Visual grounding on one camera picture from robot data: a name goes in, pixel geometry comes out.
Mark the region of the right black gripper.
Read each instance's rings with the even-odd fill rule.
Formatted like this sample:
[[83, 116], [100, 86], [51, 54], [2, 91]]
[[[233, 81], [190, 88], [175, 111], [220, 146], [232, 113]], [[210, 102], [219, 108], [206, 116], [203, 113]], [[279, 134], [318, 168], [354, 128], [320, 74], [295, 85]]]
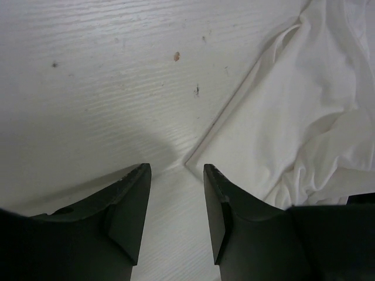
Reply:
[[375, 193], [350, 196], [347, 200], [347, 205], [351, 204], [375, 204]]

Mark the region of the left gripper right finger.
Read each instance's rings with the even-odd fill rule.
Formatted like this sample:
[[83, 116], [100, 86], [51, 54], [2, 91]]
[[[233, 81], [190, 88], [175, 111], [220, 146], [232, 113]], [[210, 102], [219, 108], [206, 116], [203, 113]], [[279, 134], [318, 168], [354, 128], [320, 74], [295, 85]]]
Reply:
[[373, 280], [374, 204], [281, 210], [206, 164], [204, 194], [222, 280]]

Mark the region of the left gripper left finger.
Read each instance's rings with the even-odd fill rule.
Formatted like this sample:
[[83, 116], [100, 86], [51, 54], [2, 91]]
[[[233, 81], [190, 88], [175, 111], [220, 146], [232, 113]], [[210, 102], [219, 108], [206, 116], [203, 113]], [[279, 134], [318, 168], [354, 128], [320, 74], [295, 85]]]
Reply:
[[1, 210], [2, 280], [130, 280], [138, 262], [151, 166], [52, 214]]

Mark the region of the white tank top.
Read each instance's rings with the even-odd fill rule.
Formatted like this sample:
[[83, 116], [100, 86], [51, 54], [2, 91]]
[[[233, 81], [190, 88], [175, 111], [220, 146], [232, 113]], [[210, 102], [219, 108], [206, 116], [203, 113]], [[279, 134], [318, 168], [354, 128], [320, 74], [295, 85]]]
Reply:
[[374, 191], [366, 1], [311, 1], [260, 56], [186, 161], [274, 207]]

